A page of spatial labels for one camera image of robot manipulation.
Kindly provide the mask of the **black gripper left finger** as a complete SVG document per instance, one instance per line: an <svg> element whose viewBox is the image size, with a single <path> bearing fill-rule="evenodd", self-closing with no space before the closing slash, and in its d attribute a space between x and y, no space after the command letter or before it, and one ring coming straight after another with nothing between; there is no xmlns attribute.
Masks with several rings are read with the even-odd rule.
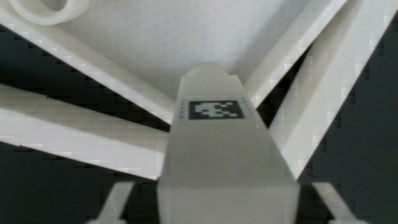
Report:
<svg viewBox="0 0 398 224"><path fill-rule="evenodd" d="M113 183L97 217L83 224L127 224L120 216L133 186L133 181L120 181Z"/></svg>

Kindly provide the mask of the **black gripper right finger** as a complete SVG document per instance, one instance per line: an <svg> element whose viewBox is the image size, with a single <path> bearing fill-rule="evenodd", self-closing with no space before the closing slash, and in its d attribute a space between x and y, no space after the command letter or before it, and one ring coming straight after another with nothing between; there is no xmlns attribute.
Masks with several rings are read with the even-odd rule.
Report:
<svg viewBox="0 0 398 224"><path fill-rule="evenodd" d="M332 184L314 182L312 187L332 214L332 220L326 224L369 224L355 217Z"/></svg>

